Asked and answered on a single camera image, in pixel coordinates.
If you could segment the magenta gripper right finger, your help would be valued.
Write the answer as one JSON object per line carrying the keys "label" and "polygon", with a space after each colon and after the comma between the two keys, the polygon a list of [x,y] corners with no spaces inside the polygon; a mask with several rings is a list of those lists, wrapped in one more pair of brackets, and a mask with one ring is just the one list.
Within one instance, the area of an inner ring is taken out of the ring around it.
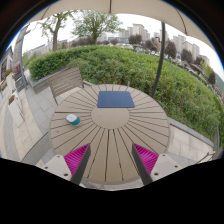
{"label": "magenta gripper right finger", "polygon": [[156,154],[138,144],[132,144],[134,157],[143,185],[150,184],[182,169],[168,154]]}

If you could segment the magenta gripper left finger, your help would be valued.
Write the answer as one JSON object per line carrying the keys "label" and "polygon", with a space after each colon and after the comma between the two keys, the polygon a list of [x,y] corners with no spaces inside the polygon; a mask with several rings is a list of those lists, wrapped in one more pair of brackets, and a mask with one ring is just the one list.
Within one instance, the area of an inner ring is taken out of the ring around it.
{"label": "magenta gripper left finger", "polygon": [[90,145],[83,145],[65,156],[55,155],[43,166],[43,170],[79,185],[90,154]]}

